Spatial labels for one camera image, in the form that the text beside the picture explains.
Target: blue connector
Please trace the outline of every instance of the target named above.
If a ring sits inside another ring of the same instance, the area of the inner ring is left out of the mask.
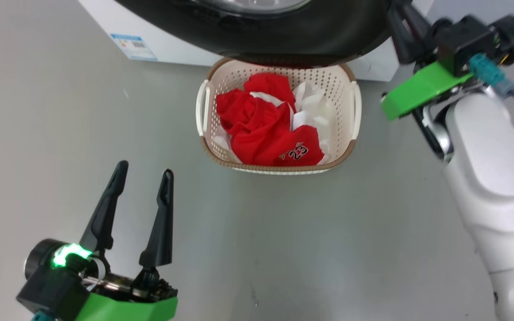
[[[50,317],[49,315],[46,315],[45,313],[39,311],[37,313],[35,313],[35,315],[33,316],[33,319],[31,319],[31,321],[55,321],[52,317]]]
[[[514,82],[508,80],[505,73],[484,53],[478,53],[469,60],[469,70],[475,77],[493,87],[502,98],[508,98],[514,93]]]

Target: green led light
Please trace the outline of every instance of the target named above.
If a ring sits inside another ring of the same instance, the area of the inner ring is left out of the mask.
[[[82,246],[79,244],[69,244],[67,246],[63,246],[59,252],[55,253],[55,257],[53,258],[53,265],[54,266],[65,266],[67,264],[67,255],[74,253],[78,256],[86,259],[88,258],[92,252],[84,250]]]

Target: basket rim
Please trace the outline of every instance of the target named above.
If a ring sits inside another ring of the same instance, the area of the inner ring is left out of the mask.
[[[210,72],[207,76],[208,81],[211,81],[211,78],[214,76],[216,71],[225,65],[228,62],[235,61],[232,58],[224,57],[217,61],[211,68]],[[338,65],[341,67],[346,75],[348,75],[348,78],[350,79],[350,82],[356,81],[356,77],[354,77],[354,73],[348,67],[348,65],[340,64]],[[210,149],[210,146],[208,146],[205,136],[200,137],[202,141],[203,149],[206,151],[208,156],[216,163],[218,163],[221,166],[229,167],[231,169],[241,169],[241,170],[249,170],[249,171],[267,171],[267,172],[282,172],[282,173],[299,173],[299,172],[308,172],[308,171],[322,171],[322,170],[330,170],[333,169],[336,166],[339,166],[342,164],[352,153],[353,149],[356,146],[356,140],[351,140],[348,144],[348,148],[344,151],[344,154],[342,154],[341,157],[333,160],[332,162],[324,165],[312,165],[312,166],[299,166],[299,167],[283,167],[283,166],[261,166],[261,165],[248,165],[248,164],[241,164],[241,163],[235,163],[235,162],[228,162],[226,160],[218,158]]]
[[[224,58],[221,58],[220,60],[218,60],[214,65],[212,65],[212,67],[210,68],[210,72],[208,73],[207,75],[207,79],[209,81],[211,81],[211,78],[214,76],[214,74],[216,73],[216,71],[223,65],[225,65],[226,63],[228,62],[232,62],[232,61],[235,61],[235,59],[232,59],[232,58],[228,58],[228,57],[224,57]],[[348,78],[350,79],[350,82],[354,82],[356,81],[356,77],[354,76],[354,73],[352,72],[352,69],[350,69],[350,67],[347,65],[347,64],[344,64],[344,63],[341,63],[340,65],[338,65],[340,68],[342,68],[346,75],[348,75]]]
[[[206,151],[208,156],[216,163],[221,166],[229,167],[231,169],[242,169],[251,171],[268,171],[268,172],[308,172],[308,171],[319,171],[319,170],[330,170],[340,164],[344,163],[350,156],[353,149],[356,146],[356,140],[351,140],[348,144],[348,148],[344,151],[341,157],[333,160],[332,162],[324,165],[311,165],[311,166],[298,166],[298,167],[283,167],[283,166],[261,166],[261,165],[248,165],[235,162],[228,162],[226,160],[218,158],[214,153],[211,152],[210,146],[208,146],[206,138],[200,137],[202,140],[203,149]]]

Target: basket handle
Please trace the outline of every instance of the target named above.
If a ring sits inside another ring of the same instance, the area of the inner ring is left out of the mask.
[[[354,128],[352,129],[352,140],[355,140],[361,130],[362,95],[361,88],[356,81],[353,81],[350,85],[352,86],[354,94]]]
[[[195,104],[195,124],[198,127],[199,136],[202,137],[207,130],[207,116],[210,112],[210,100],[208,99],[208,96],[210,95],[209,83],[210,81],[207,79],[202,83],[199,88],[198,99]]]

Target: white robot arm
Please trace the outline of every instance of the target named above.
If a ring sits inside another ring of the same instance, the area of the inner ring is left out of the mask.
[[[514,321],[514,126],[488,91],[453,104],[445,126],[445,179],[491,277],[496,313]]]

